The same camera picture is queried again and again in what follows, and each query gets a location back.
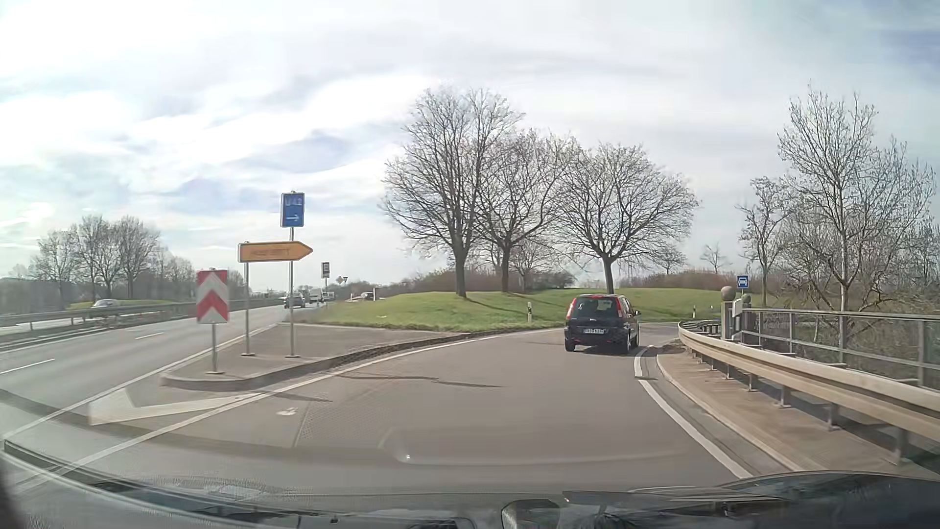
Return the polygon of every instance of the bare tree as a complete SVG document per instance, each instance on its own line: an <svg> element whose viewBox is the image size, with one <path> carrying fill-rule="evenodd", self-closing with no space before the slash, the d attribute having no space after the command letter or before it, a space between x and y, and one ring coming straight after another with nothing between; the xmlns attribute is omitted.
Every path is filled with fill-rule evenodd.
<svg viewBox="0 0 940 529"><path fill-rule="evenodd" d="M600 259L613 294L613 264L653 263L688 236L698 200L680 175L654 166L640 146L603 144L573 159L556 195L558 241L572 256Z"/></svg>
<svg viewBox="0 0 940 529"><path fill-rule="evenodd" d="M386 167L382 209L416 248L448 249L455 291L479 238L481 190L500 163L500 146L522 114L485 90L428 90L415 103L404 154Z"/></svg>
<svg viewBox="0 0 940 529"><path fill-rule="evenodd" d="M653 257L653 261L663 268L667 276L671 274L673 270L680 266L685 266L686 264L685 254L674 246L664 248L659 255Z"/></svg>
<svg viewBox="0 0 940 529"><path fill-rule="evenodd" d="M133 299L133 282L147 269L160 245L160 233L135 216L125 216L115 225L121 275L127 281L127 297Z"/></svg>
<svg viewBox="0 0 940 529"><path fill-rule="evenodd" d="M527 237L512 248L509 263L522 278L523 292L528 292L532 275L558 267L561 253L545 237Z"/></svg>
<svg viewBox="0 0 940 529"><path fill-rule="evenodd" d="M553 218L552 193L576 144L570 138L542 138L534 130L510 138L503 161L486 180L481 236L492 243L501 289L509 291L510 255Z"/></svg>
<svg viewBox="0 0 940 529"><path fill-rule="evenodd" d="M767 306L767 276L777 258L786 249L786 238L780 236L780 227L787 218L785 188L778 180L767 177L751 180L757 201L739 205L744 213L744 227L738 239L744 243L744 258L760 266L760 296Z"/></svg>
<svg viewBox="0 0 940 529"><path fill-rule="evenodd" d="M98 260L95 268L98 277L104 283L107 297L114 295L115 282L121 273L120 232L118 224L104 221L101 244L98 247Z"/></svg>
<svg viewBox="0 0 940 529"><path fill-rule="evenodd" d="M98 284L98 264L107 243L108 223L101 215L87 215L82 221L70 228L75 232L75 259L80 273L88 279L91 288L91 301L96 299L95 286Z"/></svg>
<svg viewBox="0 0 940 529"><path fill-rule="evenodd" d="M782 183L793 197L786 222L794 224L787 232L797 249L785 259L796 269L810 258L823 267L805 281L830 309L865 310L894 299L890 275L930 219L933 170L909 161L894 138L877 149L875 116L857 95L847 103L810 90L805 101L791 102L791 123L778 137L780 157L793 169Z"/></svg>
<svg viewBox="0 0 940 529"><path fill-rule="evenodd" d="M699 255L698 258L708 263L715 274L723 267L730 265L728 258L721 252L718 243L715 243L714 247L712 247L712 245L705 245L705 248L702 249L702 254Z"/></svg>
<svg viewBox="0 0 940 529"><path fill-rule="evenodd" d="M33 277L40 281L55 283L59 294L59 307L65 309L65 287L75 277L78 259L75 241L78 233L74 229L51 230L39 240L39 254L31 258Z"/></svg>

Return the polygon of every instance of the rear windshield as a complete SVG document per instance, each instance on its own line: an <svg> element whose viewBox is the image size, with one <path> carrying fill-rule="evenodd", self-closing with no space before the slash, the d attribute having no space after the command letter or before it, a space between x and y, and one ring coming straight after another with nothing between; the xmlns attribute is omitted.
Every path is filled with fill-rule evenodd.
<svg viewBox="0 0 940 529"><path fill-rule="evenodd" d="M616 318L615 297L579 297L574 301L572 318Z"/></svg>

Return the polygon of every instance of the traffic island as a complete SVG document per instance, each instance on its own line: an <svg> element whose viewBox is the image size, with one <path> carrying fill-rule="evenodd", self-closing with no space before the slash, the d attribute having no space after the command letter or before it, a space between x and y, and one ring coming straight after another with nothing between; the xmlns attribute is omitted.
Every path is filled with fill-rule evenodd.
<svg viewBox="0 0 940 529"><path fill-rule="evenodd" d="M163 372L160 384L203 392L251 391L343 363L454 342L480 333L295 324L294 334L294 353L299 358L287 358L290 325L278 324L251 336L250 347L255 356L243 356L244 340L220 349L217 363L222 374L206 374L212 369L212 357L204 355Z"/></svg>

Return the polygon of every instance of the concrete sidewalk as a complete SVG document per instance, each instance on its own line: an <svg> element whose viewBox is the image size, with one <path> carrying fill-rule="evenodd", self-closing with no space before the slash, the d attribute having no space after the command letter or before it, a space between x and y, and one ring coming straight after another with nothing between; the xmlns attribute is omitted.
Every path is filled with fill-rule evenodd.
<svg viewBox="0 0 940 529"><path fill-rule="evenodd" d="M844 428L832 431L822 402L798 392L792 406L781 408L779 389L759 382L747 390L746 377L699 363L679 343L666 345L656 356L660 370L693 402L721 423L793 471L867 471L940 479L940 475L911 462L891 462L891 451L878 442L878 429L870 419L848 410Z"/></svg>
<svg viewBox="0 0 940 529"><path fill-rule="evenodd" d="M290 353L290 326L277 324L251 336L251 352L255 356L242 356L244 340L221 349L217 366L223 374L208 374L212 357L205 355L162 373L160 383L206 392L250 391L355 361L367 353L385 354L461 337L456 332L295 324L294 352L300 358L291 359L286 358Z"/></svg>

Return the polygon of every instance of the curb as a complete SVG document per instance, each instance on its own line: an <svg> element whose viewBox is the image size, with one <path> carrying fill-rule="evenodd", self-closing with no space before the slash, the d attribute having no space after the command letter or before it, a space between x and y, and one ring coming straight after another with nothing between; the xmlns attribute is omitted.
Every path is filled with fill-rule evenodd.
<svg viewBox="0 0 940 529"><path fill-rule="evenodd" d="M687 348L686 345L685 345L685 344L682 344L681 342L679 342L677 345L680 345L680 346L682 346L682 347ZM678 389L678 390L679 390L683 395L685 395L689 400L691 400L692 402L694 402L694 403L696 404L696 406L698 406L698 407L702 408L703 410L705 410L706 413L708 413L709 415L713 416L713 417L715 418L715 420L717 420L719 423L721 423L722 425L725 425L729 430L731 430L732 432L738 434L738 435L741 436L745 441L750 442L751 444L753 444L754 446L756 446L759 450L761 450L764 454L767 454L767 455L770 456L773 460L775 460L776 462L780 463L780 464L783 465L784 467L787 467L787 468L790 469L792 472L807 472L807 471L825 471L825 470L829 470L829 469L826 469L826 468L825 468L824 466L822 466L822 465L815 465L815 464L812 465L812 466L801 465L801 464L797 463L796 461L794 461L792 458L787 457L787 456L785 456L784 454L780 453L778 450L776 450L776 449L773 448L770 444L768 444L766 441L764 441L764 439L772 438L773 436L770 436L769 434L767 434L767 433L764 432L763 430L760 430L759 428L754 428L754 427L746 428L746 427L743 427L743 426L739 425L738 423L735 423L734 421L732 421L732 420L730 420L730 419L728 418L728 415L726 415L725 413L722 413L721 411L719 411L718 409L716 409L716 408L715 408L714 406L712 406L711 404L705 402L701 397L699 397L698 395L692 393L691 391L689 391L689 390L687 390L685 387L683 387L683 386L681 385L681 383L678 382L678 381L665 369L665 367L663 367L663 363L659 360L659 355L656 355L656 365L659 367L660 372L663 373L663 377L665 377L666 380L668 380L670 384L672 384L673 386L675 386L676 389Z"/></svg>
<svg viewBox="0 0 940 529"><path fill-rule="evenodd" d="M194 390L201 392L244 392L258 390L265 386L270 386L276 384L277 382L283 382L285 380L290 380L291 378L302 377L304 375L310 375L311 373L317 373L319 371L326 371L339 365L347 364L354 361L365 360L371 357L381 356L388 353L394 353L405 349L414 349L418 347L426 347L428 345L438 345L438 344L448 344L451 342L462 342L470 341L476 338L483 338L486 336L493 336L495 334L510 334L512 332L521 332L527 330L544 330L544 329L495 329L495 330L482 330L478 332L466 332L464 334L457 334L453 336L439 336L436 338L427 338L424 340L414 340L411 342L401 342L398 344L388 344L388 345L378 345L375 347L370 347L367 349L360 349L358 351L352 351L345 354L341 354L332 358L321 359L321 360L310 360L310 361L297 361L293 365L288 365L285 367L276 367L273 369L260 371L253 373L247 377L238 377L238 378L193 378L193 377L177 377L173 375L173 372L177 369L183 367L183 365L176 366L174 369L166 371L160 374L160 385L169 386L172 388L179 388L182 390Z"/></svg>

